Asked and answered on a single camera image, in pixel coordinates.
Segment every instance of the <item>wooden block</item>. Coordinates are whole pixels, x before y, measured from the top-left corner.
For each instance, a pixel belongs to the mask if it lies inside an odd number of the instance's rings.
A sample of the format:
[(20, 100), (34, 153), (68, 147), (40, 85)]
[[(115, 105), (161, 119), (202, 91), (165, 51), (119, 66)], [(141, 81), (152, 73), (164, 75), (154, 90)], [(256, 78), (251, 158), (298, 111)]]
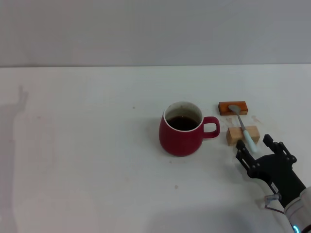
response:
[[(255, 144), (257, 144), (260, 139), (260, 134), (257, 129), (257, 126), (255, 125), (247, 126), (246, 129), (251, 138), (253, 139), (253, 141), (255, 142)], [(229, 146), (235, 146), (239, 139), (242, 139), (245, 142), (242, 127), (229, 128), (226, 134), (226, 138)]]
[(229, 105), (234, 104), (241, 108), (240, 115), (246, 115), (248, 112), (247, 105), (245, 101), (232, 101), (232, 102), (219, 102), (218, 109), (222, 116), (236, 115), (229, 109)]

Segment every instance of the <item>mug rim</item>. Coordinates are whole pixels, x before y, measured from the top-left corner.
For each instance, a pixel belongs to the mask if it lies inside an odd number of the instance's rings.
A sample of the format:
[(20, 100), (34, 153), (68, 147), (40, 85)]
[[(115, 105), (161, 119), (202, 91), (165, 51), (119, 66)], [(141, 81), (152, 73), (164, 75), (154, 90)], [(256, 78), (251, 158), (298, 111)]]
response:
[[(201, 114), (201, 117), (202, 117), (201, 122), (200, 122), (200, 124), (199, 124), (197, 127), (195, 127), (195, 128), (192, 129), (192, 130), (177, 130), (177, 129), (173, 128), (172, 126), (170, 126), (169, 123), (167, 123), (167, 121), (166, 121), (165, 113), (166, 113), (166, 111), (168, 110), (168, 108), (169, 108), (170, 106), (172, 106), (173, 104), (181, 104), (181, 103), (192, 104), (193, 106), (195, 106), (195, 107), (200, 111), (200, 114)], [(163, 119), (164, 119), (165, 123), (166, 123), (171, 129), (173, 129), (173, 130), (175, 130), (175, 131), (178, 131), (178, 132), (187, 133), (187, 132), (191, 132), (191, 131), (197, 130), (197, 129), (202, 125), (203, 120), (204, 120), (204, 116), (203, 116), (203, 113), (202, 113), (201, 109), (200, 109), (197, 105), (195, 105), (194, 103), (191, 103), (191, 102), (188, 102), (188, 101), (179, 101), (179, 102), (175, 102), (175, 103), (170, 104), (170, 105), (164, 110)]]

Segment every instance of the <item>white wall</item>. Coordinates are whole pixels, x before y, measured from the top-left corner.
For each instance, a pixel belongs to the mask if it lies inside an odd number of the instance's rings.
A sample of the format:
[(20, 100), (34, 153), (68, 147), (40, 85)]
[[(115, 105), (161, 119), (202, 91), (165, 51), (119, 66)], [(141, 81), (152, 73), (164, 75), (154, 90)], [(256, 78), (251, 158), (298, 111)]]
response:
[(0, 0), (0, 66), (311, 62), (310, 0)]

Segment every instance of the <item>mug handle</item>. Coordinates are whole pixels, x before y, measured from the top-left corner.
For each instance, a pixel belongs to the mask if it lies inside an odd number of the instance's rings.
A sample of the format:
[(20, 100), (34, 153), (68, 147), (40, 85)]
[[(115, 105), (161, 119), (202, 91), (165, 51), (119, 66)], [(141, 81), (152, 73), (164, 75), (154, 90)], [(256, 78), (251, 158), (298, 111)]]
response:
[(217, 137), (220, 133), (220, 125), (219, 121), (214, 116), (207, 116), (203, 119), (203, 124), (215, 124), (216, 130), (213, 132), (203, 132), (203, 138), (214, 138)]

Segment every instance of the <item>spoon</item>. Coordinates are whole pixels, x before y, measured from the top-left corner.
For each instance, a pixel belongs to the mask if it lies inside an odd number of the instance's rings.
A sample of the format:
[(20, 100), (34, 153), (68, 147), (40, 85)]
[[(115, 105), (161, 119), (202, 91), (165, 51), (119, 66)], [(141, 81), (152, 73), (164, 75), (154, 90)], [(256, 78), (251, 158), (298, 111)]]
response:
[(252, 140), (251, 136), (249, 135), (248, 131), (246, 130), (245, 126), (243, 125), (243, 122), (242, 122), (242, 120), (240, 118), (241, 108), (239, 106), (237, 106), (237, 105), (229, 105), (229, 109), (232, 112), (235, 112), (237, 114), (239, 122), (240, 122), (242, 130), (243, 130), (243, 134), (244, 134), (245, 140), (247, 141), (247, 144), (249, 145), (251, 151), (253, 153), (256, 153), (257, 152), (257, 147), (256, 147), (254, 141)]

